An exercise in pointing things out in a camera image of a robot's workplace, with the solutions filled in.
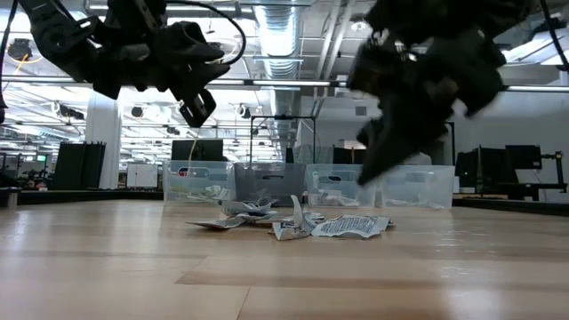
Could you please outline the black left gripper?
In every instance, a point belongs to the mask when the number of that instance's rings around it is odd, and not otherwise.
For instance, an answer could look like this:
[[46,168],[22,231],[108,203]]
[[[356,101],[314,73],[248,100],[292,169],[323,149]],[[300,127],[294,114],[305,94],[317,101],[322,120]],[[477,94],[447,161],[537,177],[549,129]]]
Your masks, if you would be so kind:
[[124,85],[169,91],[188,126],[201,127],[216,109],[205,86],[230,70],[213,63],[224,52],[207,43],[195,22],[169,25],[166,0],[107,0],[107,6],[102,58],[113,75],[103,91],[116,95]]

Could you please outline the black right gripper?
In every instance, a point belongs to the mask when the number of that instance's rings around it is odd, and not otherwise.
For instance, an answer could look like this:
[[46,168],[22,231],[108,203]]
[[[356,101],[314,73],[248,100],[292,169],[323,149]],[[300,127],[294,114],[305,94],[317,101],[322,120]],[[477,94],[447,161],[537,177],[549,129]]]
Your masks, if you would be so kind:
[[365,186],[447,133],[455,101],[473,116],[503,89],[505,58],[479,28],[437,36],[424,53],[399,47],[387,30],[357,49],[347,87],[379,99],[381,116],[356,140],[366,147],[357,184]]

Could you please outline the white bandage strip wrapper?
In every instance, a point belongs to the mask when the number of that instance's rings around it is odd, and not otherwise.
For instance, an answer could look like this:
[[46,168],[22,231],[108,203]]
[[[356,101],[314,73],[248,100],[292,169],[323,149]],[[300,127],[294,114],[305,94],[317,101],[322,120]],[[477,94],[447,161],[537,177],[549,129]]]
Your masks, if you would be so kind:
[[178,202],[213,203],[219,200],[229,200],[232,193],[220,185],[203,188],[173,187],[168,193],[168,199]]

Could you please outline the clear plastic bin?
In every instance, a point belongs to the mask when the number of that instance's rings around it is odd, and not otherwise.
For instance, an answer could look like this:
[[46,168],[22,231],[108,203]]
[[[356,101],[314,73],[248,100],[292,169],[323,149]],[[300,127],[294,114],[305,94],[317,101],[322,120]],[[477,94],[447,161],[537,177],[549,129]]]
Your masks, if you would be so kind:
[[207,161],[171,161],[164,167],[163,191],[166,202],[189,203],[171,201],[168,193],[173,187],[203,188],[211,185],[220,185],[231,191],[236,198],[235,171],[229,162]]
[[309,194],[334,190],[343,196],[356,199],[360,203],[356,208],[374,207],[375,188],[364,188],[357,184],[361,167],[361,164],[308,164],[305,171],[308,204]]
[[431,201],[452,208],[453,166],[445,165],[400,165],[386,173],[379,183],[381,206],[388,199],[405,201]]

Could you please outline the black monitor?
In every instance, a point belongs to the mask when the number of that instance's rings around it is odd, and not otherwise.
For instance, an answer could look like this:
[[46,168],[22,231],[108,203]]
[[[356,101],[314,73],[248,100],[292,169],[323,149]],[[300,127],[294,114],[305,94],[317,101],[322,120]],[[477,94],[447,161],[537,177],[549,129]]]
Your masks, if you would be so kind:
[[507,145],[506,156],[513,169],[540,170],[542,168],[541,148],[535,145]]
[[173,161],[224,161],[223,140],[174,140]]
[[455,175],[462,188],[494,187],[509,181],[506,150],[474,148],[456,157]]

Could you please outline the long ceiling light bar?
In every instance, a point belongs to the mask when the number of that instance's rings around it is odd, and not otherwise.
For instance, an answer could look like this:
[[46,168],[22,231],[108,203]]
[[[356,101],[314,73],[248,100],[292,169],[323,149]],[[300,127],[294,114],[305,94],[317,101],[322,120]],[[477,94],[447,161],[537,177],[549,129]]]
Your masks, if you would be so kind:
[[[87,85],[86,82],[77,82],[65,76],[3,76],[2,80],[8,83],[31,84],[73,84]],[[305,80],[259,80],[259,79],[216,79],[208,83],[207,87],[260,87],[260,88],[346,88],[345,81],[305,81]],[[545,92],[569,93],[569,86],[553,85],[511,85],[503,88],[504,92]]]

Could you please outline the white pillar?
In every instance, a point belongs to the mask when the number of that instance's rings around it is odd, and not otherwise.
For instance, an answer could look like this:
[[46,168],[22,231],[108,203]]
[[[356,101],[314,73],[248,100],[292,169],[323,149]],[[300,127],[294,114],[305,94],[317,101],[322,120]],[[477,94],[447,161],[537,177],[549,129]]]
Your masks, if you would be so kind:
[[92,91],[87,107],[85,141],[105,145],[99,188],[117,188],[122,120],[123,107],[117,100]]

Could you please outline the white cabinet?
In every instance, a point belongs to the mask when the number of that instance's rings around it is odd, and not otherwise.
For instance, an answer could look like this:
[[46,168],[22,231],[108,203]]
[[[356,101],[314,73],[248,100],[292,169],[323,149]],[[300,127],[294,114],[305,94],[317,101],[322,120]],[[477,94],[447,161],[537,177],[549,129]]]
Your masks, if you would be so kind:
[[126,187],[155,188],[158,183],[158,166],[156,164],[128,164]]

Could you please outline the dark grey plastic bin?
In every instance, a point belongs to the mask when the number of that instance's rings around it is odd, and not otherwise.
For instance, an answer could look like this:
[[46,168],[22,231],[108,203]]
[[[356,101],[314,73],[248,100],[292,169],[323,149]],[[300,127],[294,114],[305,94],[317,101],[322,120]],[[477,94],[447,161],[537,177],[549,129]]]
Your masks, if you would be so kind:
[[236,200],[276,201],[280,207],[292,207],[291,195],[300,201],[305,190],[304,164],[237,163],[234,165]]

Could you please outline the black partition panel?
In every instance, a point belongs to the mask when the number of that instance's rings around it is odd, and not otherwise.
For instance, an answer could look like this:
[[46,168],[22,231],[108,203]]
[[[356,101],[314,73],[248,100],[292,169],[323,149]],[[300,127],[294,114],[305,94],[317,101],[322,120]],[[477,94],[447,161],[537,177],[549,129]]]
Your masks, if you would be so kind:
[[52,189],[97,189],[106,150],[104,142],[61,143]]

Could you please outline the silver ventilation duct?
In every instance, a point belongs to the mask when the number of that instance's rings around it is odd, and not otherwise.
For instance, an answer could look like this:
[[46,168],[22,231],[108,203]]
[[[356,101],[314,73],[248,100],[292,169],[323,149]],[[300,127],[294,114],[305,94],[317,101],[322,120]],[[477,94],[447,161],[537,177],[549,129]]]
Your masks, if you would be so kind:
[[[297,80],[299,61],[294,60],[299,52],[301,32],[301,9],[293,6],[268,5],[254,9],[259,23],[259,44],[265,77],[268,80]],[[275,89],[270,92],[271,112],[274,116],[298,116],[300,114],[300,91]]]

